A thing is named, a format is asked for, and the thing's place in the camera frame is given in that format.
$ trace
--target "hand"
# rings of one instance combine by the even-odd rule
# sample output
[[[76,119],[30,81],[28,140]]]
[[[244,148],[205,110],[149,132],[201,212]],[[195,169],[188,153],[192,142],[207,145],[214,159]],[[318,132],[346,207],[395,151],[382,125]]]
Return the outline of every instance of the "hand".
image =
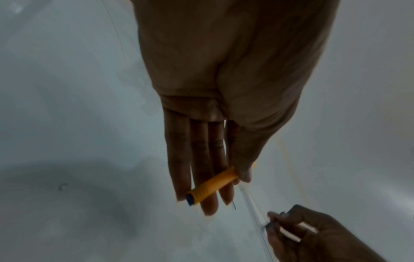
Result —
[[[338,3],[134,0],[142,58],[164,109],[178,200],[190,190],[190,166],[195,185],[232,165],[242,181],[251,180],[252,163],[296,109]],[[220,195],[229,204],[232,185]],[[214,214],[216,194],[201,207]]]
[[[267,229],[267,239],[280,262],[385,262],[329,215],[295,205],[286,214],[269,212],[268,216],[273,226]],[[318,233],[299,226],[302,222]],[[285,237],[280,227],[301,241]]]

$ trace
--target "orange handle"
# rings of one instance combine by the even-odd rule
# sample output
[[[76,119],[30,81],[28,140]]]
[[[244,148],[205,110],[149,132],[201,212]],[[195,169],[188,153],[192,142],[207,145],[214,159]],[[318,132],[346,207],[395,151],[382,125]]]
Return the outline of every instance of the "orange handle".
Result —
[[[234,167],[230,167],[193,190],[190,190],[185,199],[187,199],[189,205],[196,205],[236,178],[237,174]]]

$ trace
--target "skin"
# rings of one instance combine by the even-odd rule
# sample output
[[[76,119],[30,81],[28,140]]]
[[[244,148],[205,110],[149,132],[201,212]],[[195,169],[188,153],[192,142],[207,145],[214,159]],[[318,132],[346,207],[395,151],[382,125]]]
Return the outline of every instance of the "skin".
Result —
[[[338,4],[134,0],[142,57],[163,106],[179,201],[191,188],[191,175],[199,185],[234,165],[240,180],[250,182],[252,163],[296,110]],[[219,193],[229,204],[233,185]],[[201,207],[214,214],[217,195]]]
[[[267,239],[280,262],[386,262],[333,217],[295,205],[286,214],[269,212],[272,222]],[[318,233],[298,224],[306,224]],[[299,243],[285,237],[280,227],[298,236]]]

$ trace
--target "floor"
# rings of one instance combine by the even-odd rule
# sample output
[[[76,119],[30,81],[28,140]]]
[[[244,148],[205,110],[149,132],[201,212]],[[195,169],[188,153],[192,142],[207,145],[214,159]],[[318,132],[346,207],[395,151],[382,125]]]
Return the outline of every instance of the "floor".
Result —
[[[0,253],[16,261],[272,261],[260,213],[330,213],[414,260],[414,3],[341,3],[253,183],[205,218],[175,203],[129,0],[0,2]]]

